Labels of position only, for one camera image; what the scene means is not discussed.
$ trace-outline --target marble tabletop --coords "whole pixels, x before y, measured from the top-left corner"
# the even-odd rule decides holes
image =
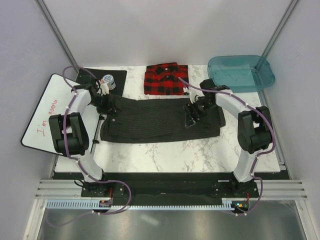
[[[146,66],[96,67],[103,70],[127,70],[123,96],[129,99],[171,99],[182,96],[145,95],[143,82]],[[206,65],[189,65],[190,84],[199,84],[208,78]],[[256,92],[237,93],[251,106],[261,105]],[[238,163],[240,146],[237,140],[237,120],[226,110],[226,125],[220,136],[147,144],[112,143],[100,141],[94,149],[94,160],[105,172],[232,172]],[[59,156],[56,172],[79,172],[73,160]],[[257,172],[279,172],[280,167],[275,152],[259,158]]]

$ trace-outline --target white wall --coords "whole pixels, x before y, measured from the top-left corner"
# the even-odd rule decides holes
[[[79,65],[261,55],[290,0],[45,0]]]
[[[275,84],[266,91],[284,156],[303,181],[320,226],[320,1],[302,0],[267,60]]]
[[[20,240],[52,160],[20,139],[50,75],[69,62],[33,0],[3,1],[0,32],[0,239]]]

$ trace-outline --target teal plastic tray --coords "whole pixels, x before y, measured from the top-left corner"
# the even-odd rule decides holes
[[[258,92],[275,83],[270,64],[256,55],[217,56],[208,63],[208,75],[217,86],[234,93]]]

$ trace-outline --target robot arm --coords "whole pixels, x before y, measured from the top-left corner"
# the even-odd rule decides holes
[[[92,177],[100,180],[103,175],[103,170],[97,165],[93,154],[88,150],[89,136],[81,116],[88,105],[96,106],[97,111],[100,114],[110,114],[112,113],[113,108],[110,104],[108,94],[98,94],[99,89],[96,86],[95,80],[92,80],[92,84],[77,85],[75,88],[77,89],[77,97],[66,118],[68,150],[71,156],[81,161],[82,167],[90,173]],[[67,157],[63,133],[63,119],[64,116],[61,114],[52,115],[49,118],[49,126],[54,149],[57,153],[61,153],[63,156]],[[81,168],[79,169],[84,175],[84,180],[86,182],[93,182]]]
[[[213,85],[212,79],[204,80],[200,84],[202,89],[213,89],[224,92],[231,91],[226,86]],[[246,183],[252,180],[255,170],[256,155],[269,147],[272,143],[271,133],[263,121],[254,111],[248,109],[235,98],[227,94],[203,92],[203,97],[198,97],[194,103],[184,106],[186,112],[185,127],[189,128],[206,114],[206,110],[217,106],[227,110],[238,120],[237,138],[241,146],[241,153],[237,166],[233,172],[236,183]],[[271,123],[270,111],[266,106],[256,108]]]

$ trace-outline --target red plaid shirt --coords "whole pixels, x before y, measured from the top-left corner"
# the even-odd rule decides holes
[[[176,62],[150,65],[144,74],[144,94],[150,95],[183,95],[184,84],[188,79],[188,65],[178,65]]]

